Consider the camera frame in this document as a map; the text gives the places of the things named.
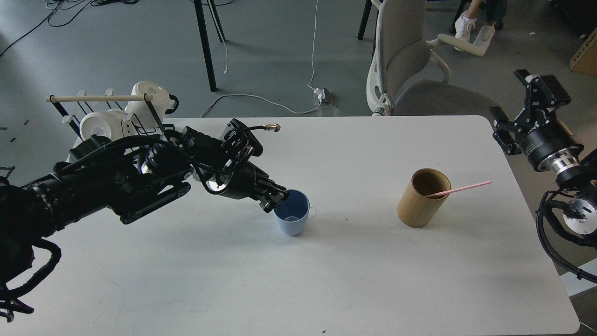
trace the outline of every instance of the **gray floor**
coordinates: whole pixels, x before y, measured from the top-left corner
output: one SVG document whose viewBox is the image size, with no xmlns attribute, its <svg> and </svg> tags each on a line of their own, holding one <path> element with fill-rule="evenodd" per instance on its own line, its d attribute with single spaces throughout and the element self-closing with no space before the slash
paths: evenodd
<svg viewBox="0 0 597 336">
<path fill-rule="evenodd" d="M 360 0 L 320 1 L 312 85 L 325 86 L 338 98 L 335 106 L 304 117 L 370 115 L 365 81 L 375 11 L 365 39 L 357 41 L 363 4 Z M 428 3 L 428 39 L 448 32 L 457 6 L 458 1 Z M 224 46 L 217 42 L 208 22 L 220 88 L 216 93 L 208 89 L 195 13 L 188 0 L 88 7 L 68 26 L 43 24 L 6 52 L 0 59 L 0 167 L 15 167 L 11 182 L 19 185 L 47 174 L 72 145 L 71 129 L 62 125 L 58 113 L 44 102 L 50 94 L 74 95 L 80 90 L 103 94 L 107 88 L 128 94 L 137 81 L 151 80 L 179 97 L 181 107 L 173 117 L 198 117 L 217 97 L 228 93 L 256 94 L 296 111 L 312 109 L 313 93 L 306 84 L 311 77 L 315 1 L 237 0 L 218 9 L 229 40 L 229 68 L 225 75 Z M 42 0 L 0 1 L 0 48 L 49 13 Z M 66 22 L 74 13 L 60 12 L 53 23 Z M 560 110 L 559 118 L 585 144 L 584 154 L 593 150 L 597 147 L 597 77 L 569 68 L 571 56 L 583 41 L 546 0 L 511 1 L 504 25 L 484 57 L 450 47 L 436 50 L 453 72 L 452 83 L 497 99 L 514 117 L 523 106 L 524 88 L 513 71 L 525 68 L 534 74 L 554 74 L 573 99 Z M 413 80 L 426 77 L 440 79 L 441 74 L 429 66 Z M 261 100 L 228 97 L 208 116 L 294 115 Z M 521 156 L 511 157 L 509 162 L 530 210 L 535 211 L 543 192 L 556 188 L 553 175 L 534 172 Z M 554 239 L 557 248 L 577 264 L 597 256 L 590 249 Z M 596 328 L 595 290 L 574 296 L 573 304 L 581 321 Z M 577 333 L 592 334 L 583 326 Z"/>
</svg>

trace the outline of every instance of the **gold connector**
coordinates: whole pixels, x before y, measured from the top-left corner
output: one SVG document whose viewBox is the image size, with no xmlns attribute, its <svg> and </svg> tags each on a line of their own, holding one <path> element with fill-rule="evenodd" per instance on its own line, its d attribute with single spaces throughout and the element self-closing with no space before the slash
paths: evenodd
<svg viewBox="0 0 597 336">
<path fill-rule="evenodd" d="M 263 125 L 263 127 L 265 127 L 266 131 L 274 131 L 274 132 L 279 132 L 280 131 L 280 125 L 279 124 L 267 124 L 267 125 Z"/>
</svg>

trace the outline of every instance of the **wooden dowel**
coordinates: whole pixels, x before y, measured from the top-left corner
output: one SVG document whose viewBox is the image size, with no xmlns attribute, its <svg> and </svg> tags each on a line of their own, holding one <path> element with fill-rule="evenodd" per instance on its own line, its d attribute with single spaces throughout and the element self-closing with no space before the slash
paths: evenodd
<svg viewBox="0 0 597 336">
<path fill-rule="evenodd" d="M 60 102 L 130 102 L 137 100 L 153 100 L 153 95 L 136 96 L 49 96 L 45 98 L 48 103 Z"/>
</svg>

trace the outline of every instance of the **pink straw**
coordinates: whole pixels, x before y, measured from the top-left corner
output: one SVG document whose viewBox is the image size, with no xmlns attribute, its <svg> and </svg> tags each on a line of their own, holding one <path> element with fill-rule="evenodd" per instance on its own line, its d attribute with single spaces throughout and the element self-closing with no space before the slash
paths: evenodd
<svg viewBox="0 0 597 336">
<path fill-rule="evenodd" d="M 471 188 L 476 188 L 476 187 L 480 187 L 482 185 L 486 185 L 486 184 L 490 184 L 490 183 L 491 183 L 491 181 L 485 181 L 485 182 L 481 182 L 481 183 L 477 183 L 477 184 L 471 184 L 471 185 L 467 185 L 466 187 L 460 187 L 460 188 L 456 188 L 456 189 L 450 189 L 450 190 L 446 190 L 446 191 L 440 191 L 439 193 L 434 193 L 434 194 L 431 194 L 431 195 L 427 195 L 425 197 L 443 196 L 443 195 L 455 193 L 456 191 L 462 191 L 462 190 L 467 190 L 467 189 L 471 189 Z"/>
</svg>

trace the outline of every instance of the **power outlet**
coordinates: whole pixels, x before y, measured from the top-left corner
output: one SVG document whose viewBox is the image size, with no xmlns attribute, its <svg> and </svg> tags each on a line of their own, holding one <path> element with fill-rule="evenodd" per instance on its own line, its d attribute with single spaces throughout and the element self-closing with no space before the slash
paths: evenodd
<svg viewBox="0 0 597 336">
<path fill-rule="evenodd" d="M 315 94 L 315 103 L 318 105 L 334 105 L 336 103 L 336 97 L 334 93 L 324 88 L 313 89 Z"/>
</svg>

